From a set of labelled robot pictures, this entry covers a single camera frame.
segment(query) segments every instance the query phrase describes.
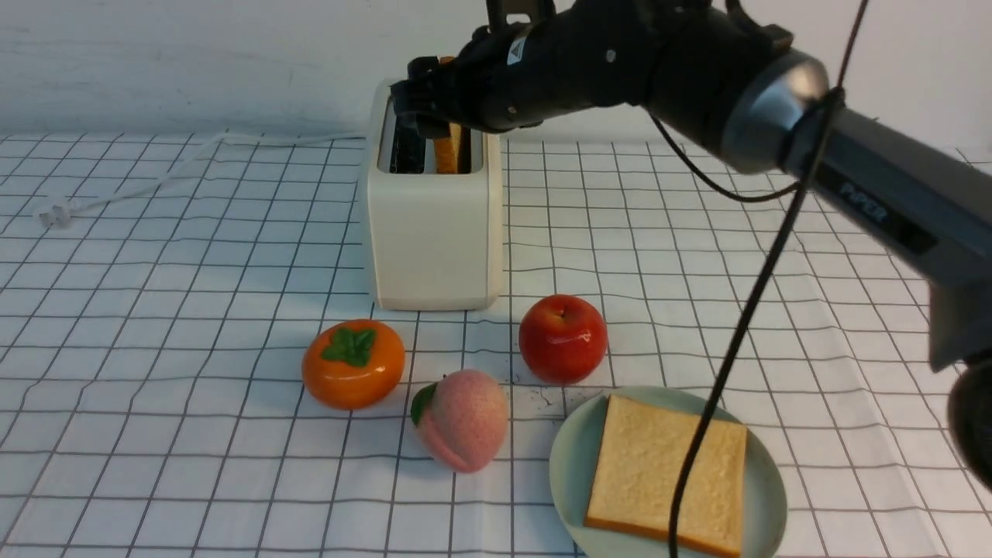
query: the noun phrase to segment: slice of bread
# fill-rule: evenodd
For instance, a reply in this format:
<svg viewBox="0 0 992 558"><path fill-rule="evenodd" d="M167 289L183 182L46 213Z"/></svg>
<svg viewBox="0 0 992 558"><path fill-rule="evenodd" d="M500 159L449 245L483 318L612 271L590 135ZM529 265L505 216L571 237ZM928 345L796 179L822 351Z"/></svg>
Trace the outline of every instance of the slice of bread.
<svg viewBox="0 0 992 558"><path fill-rule="evenodd" d="M669 511L698 415L610 395L587 527L668 540ZM689 473L680 546L741 554L747 427L712 420Z"/></svg>
<svg viewBox="0 0 992 558"><path fill-rule="evenodd" d="M448 64L454 57L441 57L442 64ZM434 140L434 161L437 173L440 175L456 175L460 172L458 165L461 154L461 126L448 124L451 136Z"/></svg>

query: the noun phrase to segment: persimmon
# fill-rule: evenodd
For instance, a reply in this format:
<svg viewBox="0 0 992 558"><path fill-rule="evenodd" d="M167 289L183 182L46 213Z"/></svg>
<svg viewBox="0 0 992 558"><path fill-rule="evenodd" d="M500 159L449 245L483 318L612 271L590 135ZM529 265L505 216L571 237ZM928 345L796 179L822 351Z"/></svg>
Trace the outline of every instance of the persimmon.
<svg viewBox="0 0 992 558"><path fill-rule="evenodd" d="M304 386L324 405L361 409L389 395L406 360L403 340L386 324L342 322L318 335L304 354Z"/></svg>

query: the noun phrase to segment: table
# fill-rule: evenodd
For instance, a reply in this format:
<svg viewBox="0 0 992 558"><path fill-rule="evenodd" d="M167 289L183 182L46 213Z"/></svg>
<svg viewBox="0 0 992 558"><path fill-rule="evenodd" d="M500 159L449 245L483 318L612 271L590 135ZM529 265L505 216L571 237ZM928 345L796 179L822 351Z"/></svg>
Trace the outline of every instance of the table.
<svg viewBox="0 0 992 558"><path fill-rule="evenodd" d="M0 141L2 558L579 556L548 488L558 425L611 386L705 395L784 215L701 188L660 142L504 142L507 292L436 314L366 294L361 141L225 145L69 228L31 215L48 195L154 180L206 137ZM952 153L992 171L989 150ZM789 182L689 154L739 193ZM517 351L552 292L610 325L608 357L574 387L542 385ZM371 409L321 407L304 347L362 317L401 334L404 380ZM992 494L946 431L959 370L928 370L927 328L925 282L808 199L723 398L781 467L781 556L988 555ZM472 476L428 458L406 418L462 367L512 406L500 456Z"/></svg>

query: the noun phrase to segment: light green plate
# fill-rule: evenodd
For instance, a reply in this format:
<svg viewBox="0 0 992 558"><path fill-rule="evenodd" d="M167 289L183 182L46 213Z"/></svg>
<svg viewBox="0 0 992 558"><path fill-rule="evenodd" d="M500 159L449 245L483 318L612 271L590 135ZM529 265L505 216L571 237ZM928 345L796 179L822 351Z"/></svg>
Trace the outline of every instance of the light green plate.
<svg viewBox="0 0 992 558"><path fill-rule="evenodd" d="M687 413L699 414L705 401L664 387L624 387L612 393ZM644 537L593 529L582 525L592 492L599 442L606 420L603 392L575 409L561 425L551 455L552 497L571 538L589 558L666 558L669 545ZM717 409L715 418L740 422ZM786 488L775 461L753 432L748 431L744 471L744 543L741 558L772 558L786 531ZM679 548L682 558L709 555Z"/></svg>

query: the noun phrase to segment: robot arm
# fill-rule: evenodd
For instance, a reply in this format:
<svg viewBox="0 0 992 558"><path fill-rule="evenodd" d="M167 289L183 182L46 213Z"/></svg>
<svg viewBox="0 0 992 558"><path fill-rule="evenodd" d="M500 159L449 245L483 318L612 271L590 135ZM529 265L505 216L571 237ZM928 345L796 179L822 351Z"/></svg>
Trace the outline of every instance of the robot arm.
<svg viewBox="0 0 992 558"><path fill-rule="evenodd" d="M499 134L592 107L640 106L744 174L800 177L829 91L792 36L727 1L488 0L456 60L421 58L392 89L424 137L447 122ZM510 14L531 22L507 23ZM992 488L992 177L854 110L837 114L812 188L930 282L930 366L969 366L949 401L969 466Z"/></svg>

